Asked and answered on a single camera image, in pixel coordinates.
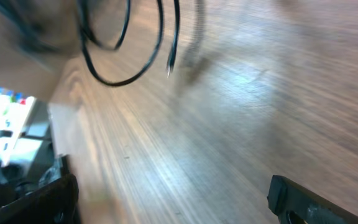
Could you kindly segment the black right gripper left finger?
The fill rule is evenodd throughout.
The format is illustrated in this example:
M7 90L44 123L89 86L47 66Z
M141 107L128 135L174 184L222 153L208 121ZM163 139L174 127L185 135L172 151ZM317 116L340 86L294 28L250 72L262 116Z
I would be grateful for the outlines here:
M0 224L78 223L79 189L67 174L0 208Z

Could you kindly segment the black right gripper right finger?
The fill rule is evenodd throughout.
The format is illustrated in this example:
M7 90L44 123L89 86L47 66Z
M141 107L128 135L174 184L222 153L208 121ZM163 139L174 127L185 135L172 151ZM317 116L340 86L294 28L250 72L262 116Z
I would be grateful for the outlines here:
M267 200L281 224L358 223L357 215L281 175L272 176Z

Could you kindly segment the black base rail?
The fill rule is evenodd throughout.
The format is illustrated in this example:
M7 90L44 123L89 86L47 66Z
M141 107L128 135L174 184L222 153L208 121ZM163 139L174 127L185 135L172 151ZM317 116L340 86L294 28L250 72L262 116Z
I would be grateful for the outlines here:
M38 174L30 177L24 174L23 165L12 163L2 167L0 161L0 208L68 174L68 162L69 157L61 155L50 166L31 167Z

